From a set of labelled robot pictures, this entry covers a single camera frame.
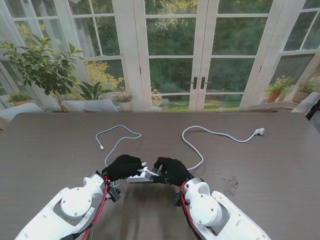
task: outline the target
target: wire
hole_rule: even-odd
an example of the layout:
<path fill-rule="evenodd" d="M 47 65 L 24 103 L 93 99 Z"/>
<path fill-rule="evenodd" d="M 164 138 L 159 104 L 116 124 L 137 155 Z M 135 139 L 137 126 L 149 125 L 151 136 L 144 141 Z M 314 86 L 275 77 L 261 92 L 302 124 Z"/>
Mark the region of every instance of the wire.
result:
<path fill-rule="evenodd" d="M 133 133 L 133 134 L 135 134 L 135 135 L 137 135 L 137 136 L 135 136 L 135 137 L 132 137 L 132 136 L 124 136 L 124 137 L 120 138 L 120 139 L 116 142 L 116 144 L 114 145 L 113 149 L 109 152 L 109 154 L 108 154 L 108 155 L 106 156 L 106 158 L 104 159 L 104 165 L 105 165 L 106 167 L 108 167 L 107 159 L 110 157 L 110 155 L 111 155 L 111 154 L 113 153 L 113 151 L 116 149 L 118 143 L 119 143 L 121 140 L 123 140 L 123 139 L 138 139 L 138 138 L 140 138 L 140 137 L 142 136 L 141 133 L 134 132 L 134 131 L 130 130 L 129 128 L 127 128 L 127 127 L 124 126 L 124 125 L 116 125 L 116 126 L 113 126 L 113 127 L 109 128 L 109 129 L 107 129 L 107 130 L 98 132 L 98 133 L 95 135 L 95 139 L 96 139 L 97 142 L 99 143 L 101 150 L 104 150 L 104 147 L 103 147 L 102 144 L 100 143 L 100 141 L 99 141 L 99 139 L 98 139 L 98 136 L 99 136 L 100 134 L 109 132 L 109 131 L 111 131 L 111 130 L 113 130 L 113 129 L 115 129 L 115 128 L 118 128 L 118 127 L 123 127 L 123 128 L 125 128 L 125 129 L 127 129 L 129 132 L 131 132 L 131 133 Z M 196 149 L 195 146 L 193 146 L 193 145 L 192 145 L 190 142 L 188 142 L 188 141 L 186 140 L 186 138 L 185 138 L 185 133 L 186 133 L 189 129 L 193 129 L 193 128 L 199 128 L 199 129 L 202 129 L 202 130 L 204 130 L 204 131 L 206 131 L 206 132 L 208 132 L 208 133 L 211 133 L 211 134 L 215 134 L 215 135 L 219 135 L 219 136 L 225 136 L 225 137 L 228 137 L 228 138 L 230 138 L 230 139 L 232 139 L 232 140 L 234 140 L 234 141 L 236 141 L 236 142 L 238 142 L 238 143 L 246 143 L 246 142 L 250 141 L 255 135 L 261 135 L 261 136 L 263 136 L 263 135 L 264 135 L 264 131 L 265 131 L 264 128 L 258 128 L 258 129 L 256 129 L 256 130 L 253 132 L 253 134 L 252 134 L 248 139 L 246 139 L 246 140 L 238 140 L 238 139 L 236 139 L 235 137 L 233 137 L 233 136 L 231 136 L 231 135 L 229 135 L 229 134 L 222 133 L 222 132 L 210 131 L 210 130 L 204 128 L 203 126 L 197 126 L 197 125 L 195 125 L 195 126 L 187 127 L 187 128 L 182 132 L 182 135 L 181 135 L 181 136 L 182 136 L 182 139 L 183 139 L 183 141 L 184 141 L 187 145 L 189 145 L 189 146 L 200 156 L 200 158 L 201 158 L 201 161 L 200 161 L 197 165 L 195 165 L 195 166 L 193 166 L 193 167 L 191 167 L 191 168 L 188 168 L 188 170 L 196 169 L 197 167 L 199 167 L 199 166 L 204 162 L 204 157 L 202 156 L 202 154 Z M 113 184 L 113 187 L 116 188 L 117 186 L 120 185 L 120 183 L 121 183 L 121 180 L 120 180 L 120 182 L 119 182 L 117 185 L 115 185 L 115 182 L 113 182 L 112 184 Z"/>
<path fill-rule="evenodd" d="M 94 238 L 94 230 L 95 230 L 95 226 L 92 227 L 90 240 L 93 240 Z"/>
<path fill-rule="evenodd" d="M 105 202 L 106 202 L 106 198 L 107 198 L 107 192 L 108 192 L 108 185 L 106 184 L 105 185 L 105 188 L 104 188 L 104 195 L 103 195 L 103 199 L 102 199 L 102 203 L 101 203 L 101 208 L 98 212 L 98 214 L 96 215 L 95 219 L 93 220 L 92 224 L 91 224 L 91 227 L 93 227 L 95 225 L 95 223 L 97 222 L 98 218 L 100 217 L 101 213 L 102 213 L 102 210 L 104 209 L 104 206 L 105 206 Z M 82 240 L 85 240 L 89 231 L 90 231 L 90 228 L 89 227 L 86 231 L 85 231 L 85 234 L 83 235 L 82 237 Z"/>
<path fill-rule="evenodd" d="M 185 203 L 185 199 L 184 199 L 184 195 L 183 195 L 183 188 L 184 188 L 186 183 L 187 183 L 187 181 L 184 181 L 183 184 L 181 185 L 181 188 L 180 188 L 180 200 L 181 200 L 181 203 L 182 203 L 182 206 L 181 206 L 182 207 L 182 211 L 184 213 L 185 219 L 186 219 L 189 227 L 193 231 L 193 234 L 195 235 L 195 237 L 198 240 L 201 240 L 201 237 L 197 233 L 195 225 L 193 223 L 193 220 L 192 220 L 191 216 L 189 215 L 189 212 L 188 212 L 187 207 L 186 207 L 186 203 Z"/>
<path fill-rule="evenodd" d="M 95 135 L 95 139 L 96 139 L 97 142 L 99 143 L 100 149 L 101 149 L 102 151 L 104 150 L 104 146 L 102 146 L 102 144 L 100 143 L 100 141 L 99 141 L 99 139 L 98 139 L 98 136 L 99 136 L 100 134 L 104 134 L 104 133 L 109 132 L 109 131 L 111 131 L 112 129 L 115 129 L 115 128 L 118 128 L 118 127 L 123 127 L 123 128 L 125 128 L 125 129 L 127 129 L 130 133 L 133 133 L 133 134 L 135 134 L 135 135 L 137 135 L 137 136 L 135 136 L 135 137 L 133 137 L 133 136 L 124 136 L 124 137 L 120 138 L 120 139 L 116 142 L 116 144 L 114 145 L 114 147 L 112 148 L 112 150 L 109 152 L 109 154 L 106 156 L 106 158 L 104 159 L 104 165 L 105 165 L 106 167 L 108 167 L 107 159 L 108 159 L 108 158 L 110 157 L 110 155 L 114 152 L 114 150 L 116 149 L 118 143 L 119 143 L 121 140 L 123 140 L 123 139 L 138 139 L 138 138 L 140 138 L 140 137 L 142 136 L 141 133 L 134 132 L 134 131 L 130 130 L 129 128 L 127 128 L 127 127 L 124 126 L 124 125 L 116 125 L 116 126 L 113 126 L 113 127 L 109 128 L 109 129 L 107 129 L 107 130 L 98 132 L 98 133 Z M 119 182 L 117 185 L 115 185 L 115 182 L 113 182 L 112 184 L 113 184 L 113 187 L 116 188 L 117 186 L 120 185 L 120 183 L 121 183 L 121 180 L 120 180 L 120 182 Z"/>
<path fill-rule="evenodd" d="M 238 139 L 234 138 L 233 136 L 230 136 L 229 134 L 221 133 L 221 132 L 215 132 L 215 131 L 210 131 L 210 130 L 202 127 L 202 126 L 190 126 L 190 127 L 186 128 L 186 129 L 183 131 L 183 133 L 182 133 L 182 139 L 183 139 L 183 141 L 184 141 L 187 145 L 189 145 L 189 146 L 200 156 L 200 158 L 201 158 L 201 161 L 200 161 L 197 165 L 195 165 L 195 166 L 193 166 L 193 167 L 191 167 L 191 168 L 188 168 L 188 170 L 195 169 L 195 168 L 199 167 L 199 166 L 204 162 L 204 157 L 202 156 L 202 154 L 195 148 L 195 146 L 193 146 L 190 142 L 188 142 L 188 141 L 185 139 L 185 133 L 186 133 L 189 129 L 192 129 L 192 128 L 199 128 L 199 129 L 205 130 L 206 132 L 211 133 L 211 134 L 220 135 L 220 136 L 225 136 L 225 137 L 231 138 L 232 140 L 234 140 L 234 141 L 236 141 L 236 142 L 238 142 L 238 143 L 246 143 L 246 142 L 248 142 L 249 140 L 251 140 L 255 135 L 263 135 L 263 134 L 264 134 L 264 130 L 265 130 L 264 128 L 256 129 L 256 130 L 253 132 L 253 134 L 252 134 L 248 139 L 246 139 L 246 140 L 238 140 Z"/>

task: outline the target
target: potted plant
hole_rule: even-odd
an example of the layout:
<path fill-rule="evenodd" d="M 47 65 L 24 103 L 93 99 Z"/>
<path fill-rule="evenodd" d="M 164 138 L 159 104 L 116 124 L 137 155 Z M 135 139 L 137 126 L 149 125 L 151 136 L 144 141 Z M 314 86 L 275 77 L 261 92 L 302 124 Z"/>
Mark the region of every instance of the potted plant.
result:
<path fill-rule="evenodd" d="M 98 100 L 100 95 L 113 92 L 109 89 L 102 89 L 100 81 L 97 82 L 94 86 L 91 86 L 89 83 L 84 81 L 82 83 L 83 85 L 78 84 L 78 86 L 81 88 L 83 92 L 80 93 L 80 96 L 83 97 L 85 100 Z"/>
<path fill-rule="evenodd" d="M 7 99 L 8 103 L 13 103 L 13 106 L 19 106 L 22 104 L 30 103 L 33 98 L 27 92 L 15 92 L 11 93 Z"/>
<path fill-rule="evenodd" d="M 288 89 L 286 90 L 283 90 L 280 94 L 280 96 L 278 97 L 277 101 L 280 102 L 280 101 L 283 101 L 285 100 L 286 96 L 288 93 L 291 93 L 291 91 L 294 89 L 295 85 L 291 85 Z"/>
<path fill-rule="evenodd" d="M 36 84 L 39 88 L 44 89 L 44 93 L 49 95 L 53 92 L 61 105 L 59 95 L 67 92 L 71 93 L 71 88 L 77 81 L 73 76 L 76 59 L 84 59 L 75 54 L 83 52 L 76 50 L 75 46 L 69 43 L 69 49 L 65 53 L 56 52 L 50 48 L 50 38 L 40 39 L 32 35 L 35 39 L 34 44 L 29 43 L 29 47 L 19 46 L 25 52 L 17 51 L 12 43 L 0 42 L 1 48 L 7 49 L 3 56 L 9 56 L 9 62 L 18 67 L 19 72 L 24 78 L 23 84 Z"/>
<path fill-rule="evenodd" d="M 298 90 L 293 95 L 292 101 L 295 103 L 301 103 L 312 92 L 316 90 L 318 82 L 314 77 L 307 77 L 298 84 Z"/>
<path fill-rule="evenodd" d="M 277 77 L 274 84 L 270 84 L 267 86 L 264 90 L 266 95 L 268 96 L 267 103 L 274 102 L 283 92 L 284 90 L 287 90 L 290 87 L 290 83 L 292 83 L 294 80 L 292 77 L 286 77 L 283 75 L 282 77 Z"/>
<path fill-rule="evenodd" d="M 116 101 L 119 103 L 121 112 L 129 112 L 131 111 L 130 102 L 134 99 L 132 93 L 127 94 L 127 92 L 122 92 L 118 96 L 116 96 Z"/>

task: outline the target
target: white window frame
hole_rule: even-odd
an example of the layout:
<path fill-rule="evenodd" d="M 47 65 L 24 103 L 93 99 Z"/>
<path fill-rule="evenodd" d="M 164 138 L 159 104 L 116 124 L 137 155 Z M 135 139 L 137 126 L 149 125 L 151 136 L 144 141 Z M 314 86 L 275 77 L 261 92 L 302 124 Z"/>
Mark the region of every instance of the white window frame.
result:
<path fill-rule="evenodd" d="M 208 82 L 209 70 L 211 59 L 254 59 L 252 69 L 245 90 L 243 92 L 207 92 L 208 84 L 204 88 L 198 88 L 197 98 L 197 112 L 204 111 L 206 95 L 243 95 L 239 109 L 243 109 L 246 104 L 248 95 L 256 84 L 257 75 L 259 74 L 260 67 L 264 61 L 268 47 L 276 29 L 278 20 L 280 18 L 285 0 L 274 0 L 269 13 L 218 13 L 219 1 L 210 1 L 207 11 L 207 20 L 205 27 L 205 37 L 203 45 L 202 65 L 200 79 L 205 78 L 205 83 Z M 212 48 L 214 43 L 214 36 L 216 31 L 217 18 L 267 18 L 263 34 L 261 36 L 260 44 L 256 55 L 212 55 Z"/>
<path fill-rule="evenodd" d="M 41 31 L 38 20 L 58 19 L 60 22 L 63 36 L 65 38 L 66 43 L 73 44 L 76 46 L 77 49 L 81 49 L 73 18 L 91 17 L 94 22 L 96 37 L 98 40 L 98 46 L 99 46 L 101 56 L 88 57 L 88 58 L 85 58 L 84 60 L 78 60 L 77 64 L 75 64 L 76 77 L 78 78 L 79 82 L 87 82 L 87 83 L 89 82 L 84 62 L 120 59 L 122 63 L 126 91 L 132 93 L 135 96 L 135 98 L 132 101 L 133 110 L 137 112 L 143 111 L 138 43 L 137 41 L 135 41 L 135 39 L 137 39 L 137 36 L 136 36 L 133 2 L 126 1 L 126 0 L 113 0 L 112 5 L 113 5 L 114 13 L 95 14 L 93 12 L 92 1 L 89 0 L 91 14 L 72 15 L 68 0 L 53 0 L 53 1 L 56 8 L 57 16 L 36 16 L 32 2 L 31 0 L 28 0 L 28 3 L 32 8 L 33 16 L 12 18 L 7 8 L 7 5 L 5 3 L 5 0 L 0 0 L 0 9 L 1 9 L 0 20 L 4 20 L 0 24 L 0 27 L 5 27 L 6 31 L 10 32 L 10 35 L 7 36 L 6 38 L 7 42 L 13 43 L 16 46 L 26 46 L 24 43 L 24 40 L 22 39 L 22 37 L 20 36 L 20 33 L 16 28 L 15 21 L 35 20 L 40 36 L 43 38 L 44 36 Z M 111 17 L 111 16 L 115 18 L 115 23 L 116 23 L 115 25 L 116 25 L 116 31 L 117 31 L 117 37 L 118 37 L 118 43 L 119 43 L 119 49 L 120 49 L 120 55 L 118 56 L 102 55 L 103 53 L 102 53 L 101 43 L 100 43 L 98 31 L 97 31 L 97 24 L 96 24 L 95 17 Z M 34 85 L 32 86 L 32 88 L 36 91 L 44 107 L 48 109 L 60 108 L 52 97 L 44 95 L 42 89 L 40 88 L 37 89 L 37 86 L 34 86 Z"/>
<path fill-rule="evenodd" d="M 203 42 L 205 36 L 208 0 L 199 0 L 197 2 L 196 13 L 188 14 L 146 14 L 145 1 L 133 0 L 136 35 L 138 41 L 139 60 L 141 68 L 141 82 L 143 92 L 144 111 L 152 111 L 152 97 L 156 96 L 190 96 L 189 111 L 195 112 L 197 107 L 198 88 L 201 70 L 201 58 L 203 52 Z M 160 18 L 195 18 L 195 33 L 193 55 L 149 55 L 148 37 L 147 37 L 147 19 Z M 193 89 L 193 84 L 190 84 L 190 91 L 183 93 L 159 93 L 152 94 L 149 59 L 192 59 L 191 78 L 186 79 L 186 82 L 193 83 L 197 78 L 196 89 Z"/>
<path fill-rule="evenodd" d="M 243 109 L 249 108 L 251 106 L 258 105 L 262 103 L 264 97 L 264 90 L 270 84 L 272 77 L 275 74 L 278 63 L 282 56 L 292 56 L 292 55 L 301 55 L 301 54 L 315 54 L 309 65 L 304 70 L 303 74 L 297 81 L 297 84 L 293 88 L 290 94 L 285 97 L 285 101 L 291 101 L 293 95 L 298 89 L 298 83 L 300 83 L 305 77 L 309 76 L 316 67 L 320 64 L 320 47 L 318 49 L 305 50 L 302 49 L 303 45 L 308 37 L 308 34 L 316 20 L 316 17 L 319 15 L 320 8 L 310 8 L 303 9 L 306 0 L 286 0 L 283 6 L 283 11 L 279 18 L 278 24 L 276 26 L 273 38 L 271 40 L 269 49 L 266 53 L 265 59 L 261 66 L 261 70 L 257 77 L 255 86 L 252 88 L 250 93 L 248 93 L 247 98 L 245 99 L 245 104 Z M 300 13 L 306 12 L 318 12 L 314 17 L 311 26 L 309 27 L 303 43 L 299 50 L 294 51 L 284 51 L 284 48 L 287 44 L 289 36 L 296 24 L 296 21 Z"/>

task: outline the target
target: plant pot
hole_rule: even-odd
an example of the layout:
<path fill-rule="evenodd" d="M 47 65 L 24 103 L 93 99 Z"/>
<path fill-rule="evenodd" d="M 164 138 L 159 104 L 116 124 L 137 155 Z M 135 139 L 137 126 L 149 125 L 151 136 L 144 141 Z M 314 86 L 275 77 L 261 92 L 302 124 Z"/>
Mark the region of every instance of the plant pot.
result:
<path fill-rule="evenodd" d="M 305 100 L 309 95 L 310 93 L 305 91 L 296 91 L 295 94 L 293 95 L 292 101 L 299 104 L 303 100 Z"/>
<path fill-rule="evenodd" d="M 119 107 L 121 112 L 130 112 L 131 111 L 131 103 L 130 102 L 119 102 Z"/>
<path fill-rule="evenodd" d="M 280 96 L 279 96 L 279 98 L 278 98 L 278 102 L 279 101 L 283 101 L 283 100 L 285 100 L 285 98 L 286 98 L 286 95 L 285 94 L 280 94 Z"/>
<path fill-rule="evenodd" d="M 20 105 L 22 105 L 22 104 L 27 104 L 27 103 L 30 103 L 30 101 L 29 100 L 25 100 L 25 101 L 17 101 L 17 102 L 14 102 L 13 103 L 13 106 L 20 106 Z"/>
<path fill-rule="evenodd" d="M 281 92 L 270 92 L 268 100 L 266 101 L 267 103 L 272 103 L 274 102 L 279 96 L 280 96 Z"/>

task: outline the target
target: green leaves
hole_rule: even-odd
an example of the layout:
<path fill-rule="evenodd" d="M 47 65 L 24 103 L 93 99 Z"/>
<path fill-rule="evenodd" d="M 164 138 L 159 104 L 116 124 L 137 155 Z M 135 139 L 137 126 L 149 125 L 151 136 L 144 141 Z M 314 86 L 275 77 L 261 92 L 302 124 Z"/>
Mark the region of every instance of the green leaves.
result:
<path fill-rule="evenodd" d="M 74 51 L 76 50 L 76 47 L 73 46 L 71 43 L 69 43 L 69 49 L 70 49 L 70 54 L 73 54 Z"/>
<path fill-rule="evenodd" d="M 6 100 L 8 103 L 17 103 L 21 101 L 28 101 L 33 100 L 33 98 L 30 96 L 27 92 L 15 92 L 11 93 Z"/>
<path fill-rule="evenodd" d="M 60 103 L 59 95 L 71 94 L 77 82 L 77 78 L 73 76 L 75 72 L 73 64 L 76 64 L 78 59 L 83 59 L 75 55 L 83 51 L 69 44 L 69 49 L 66 48 L 68 54 L 60 52 L 61 55 L 55 56 L 56 51 L 50 48 L 50 38 L 41 39 L 35 34 L 32 36 L 35 40 L 33 44 L 28 45 L 29 47 L 19 47 L 24 50 L 22 53 L 17 52 L 17 48 L 12 43 L 0 42 L 0 47 L 7 49 L 4 56 L 8 55 L 9 62 L 17 66 L 23 76 L 24 85 L 35 84 L 44 89 L 46 95 L 53 92 Z M 89 100 L 94 98 L 92 96 L 94 87 L 90 84 L 85 83 L 81 90 Z"/>
<path fill-rule="evenodd" d="M 80 94 L 86 100 L 98 100 L 99 96 L 105 93 L 110 93 L 112 90 L 104 89 L 102 90 L 101 82 L 97 82 L 94 86 L 91 86 L 87 82 L 82 82 L 83 85 L 78 84 L 78 86 L 83 91 L 83 94 Z"/>

